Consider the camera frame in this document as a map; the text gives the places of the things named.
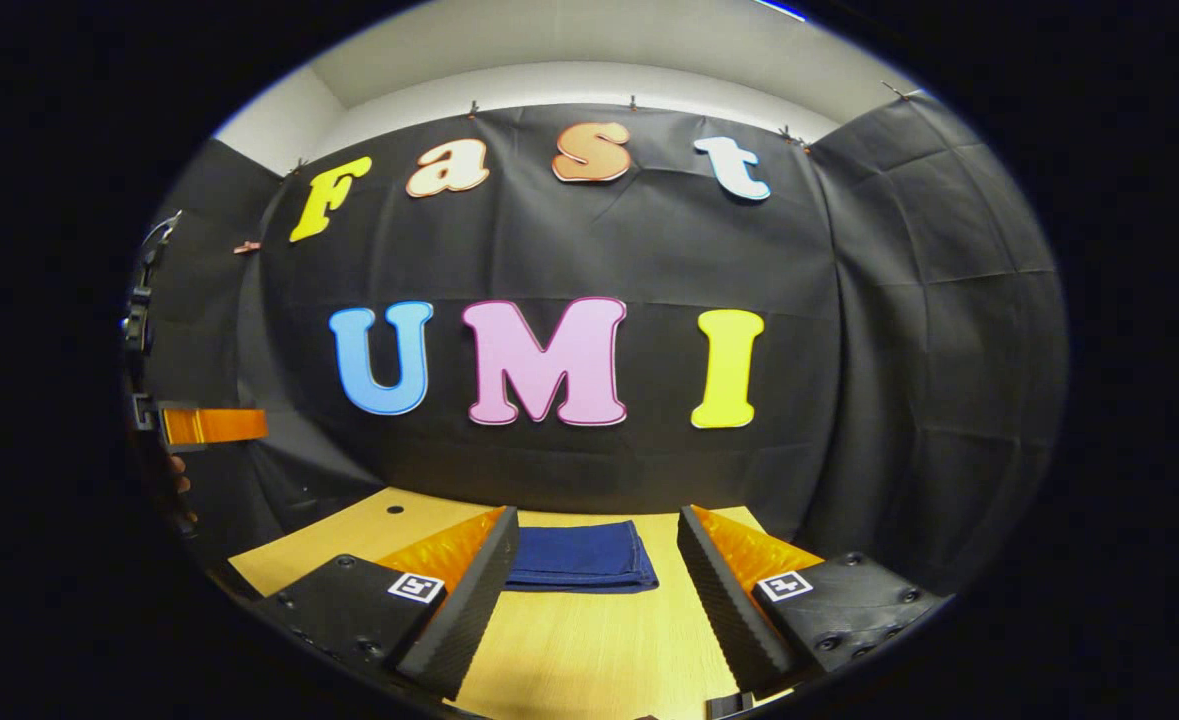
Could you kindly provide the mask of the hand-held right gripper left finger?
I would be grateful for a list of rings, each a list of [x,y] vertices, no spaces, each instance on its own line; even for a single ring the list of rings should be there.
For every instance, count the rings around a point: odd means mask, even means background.
[[[337,553],[250,605],[265,625],[362,682],[456,700],[519,550],[502,506],[373,562]]]

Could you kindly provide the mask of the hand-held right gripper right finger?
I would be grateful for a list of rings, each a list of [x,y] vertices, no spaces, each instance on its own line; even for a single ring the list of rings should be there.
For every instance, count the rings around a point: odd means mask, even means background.
[[[862,662],[950,601],[867,553],[821,559],[699,506],[681,507],[677,547],[737,689],[758,700]]]

